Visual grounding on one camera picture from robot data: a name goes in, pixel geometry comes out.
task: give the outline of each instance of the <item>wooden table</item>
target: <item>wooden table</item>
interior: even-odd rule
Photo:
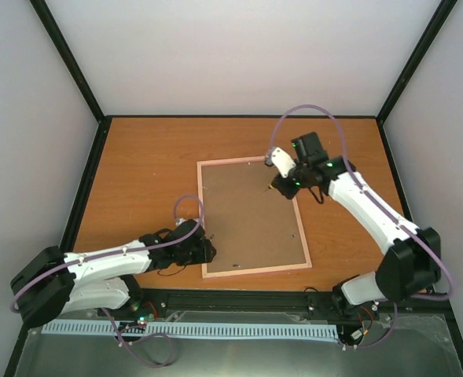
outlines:
[[[399,197],[374,119],[341,119],[350,160],[396,210]],[[174,228],[172,207],[197,193],[197,161],[264,155],[276,119],[114,118],[83,216],[75,251],[117,246],[162,228]],[[340,139],[328,119],[288,119],[275,144],[291,151],[294,137],[316,131],[330,156]],[[377,268],[383,258],[371,236],[338,203],[318,205],[307,190],[298,195],[313,267],[249,276],[201,278],[200,265],[174,276],[138,276],[143,287],[297,291],[330,290]],[[198,216],[187,200],[181,217]],[[174,273],[172,266],[164,273]]]

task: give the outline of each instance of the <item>wall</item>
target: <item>wall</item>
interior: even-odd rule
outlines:
[[[0,2],[0,375],[21,326],[9,282],[60,242],[95,129],[29,1]]]
[[[48,1],[107,114],[375,115],[438,4]]]
[[[442,240],[463,335],[463,2],[432,44],[385,130],[415,220]]]

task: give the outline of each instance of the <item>brown board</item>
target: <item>brown board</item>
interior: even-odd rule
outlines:
[[[203,278],[311,267],[296,199],[268,188],[277,172],[263,160],[197,163],[204,228],[217,250]]]

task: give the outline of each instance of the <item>black post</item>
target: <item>black post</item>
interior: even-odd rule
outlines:
[[[442,0],[435,10],[432,19],[430,19],[427,28],[425,28],[423,35],[411,53],[411,56],[404,66],[399,78],[395,82],[394,87],[388,94],[387,100],[384,102],[380,113],[376,117],[379,127],[383,127],[387,117],[391,113],[391,110],[394,108],[399,97],[401,97],[402,92],[406,88],[407,83],[413,76],[413,73],[417,70],[418,65],[420,65],[423,56],[427,53],[428,47],[430,47],[432,42],[434,42],[437,33],[441,30],[444,21],[446,21],[446,18],[448,18],[456,3],[457,0]]]
[[[84,100],[90,107],[90,110],[93,113],[95,119],[100,123],[104,118],[104,113],[100,109],[95,96],[91,92],[91,88],[88,85],[88,82],[86,82],[86,79],[84,78],[84,75],[81,72],[79,65],[77,64],[77,61],[75,61],[74,55],[72,55],[72,51],[68,48],[68,44],[65,41],[64,36],[61,34],[57,22],[53,18],[50,8],[48,8],[45,0],[30,0],[30,3],[41,19],[44,28],[50,35],[53,44],[57,48],[58,53],[60,53],[61,58],[65,62],[68,71],[71,73],[72,78],[81,91]]]

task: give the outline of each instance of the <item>white strip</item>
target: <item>white strip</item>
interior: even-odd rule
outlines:
[[[335,342],[336,326],[331,324],[199,324],[149,322],[147,328],[125,331],[125,336],[143,336],[157,332],[179,339],[283,339]],[[53,320],[42,327],[42,334],[107,335],[114,329],[105,320]]]

